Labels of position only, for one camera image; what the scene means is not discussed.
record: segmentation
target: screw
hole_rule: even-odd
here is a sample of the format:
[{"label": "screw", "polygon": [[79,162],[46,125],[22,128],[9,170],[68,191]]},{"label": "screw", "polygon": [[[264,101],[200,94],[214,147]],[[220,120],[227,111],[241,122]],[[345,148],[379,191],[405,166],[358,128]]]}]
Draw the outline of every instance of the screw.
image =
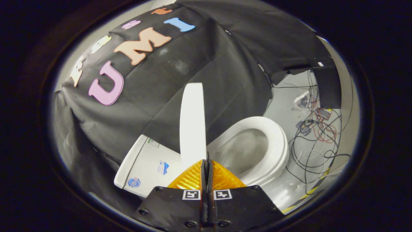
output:
[{"label": "screw", "polygon": [[186,223],[185,223],[185,226],[186,226],[186,227],[195,227],[195,226],[196,226],[196,223],[195,223],[195,222],[186,222]]},{"label": "screw", "polygon": [[229,225],[229,222],[227,221],[220,221],[218,224],[219,227],[227,227],[228,225]]},{"label": "screw", "polygon": [[141,215],[147,215],[149,212],[147,212],[147,211],[144,210],[144,209],[139,209],[139,213],[140,213]]}]

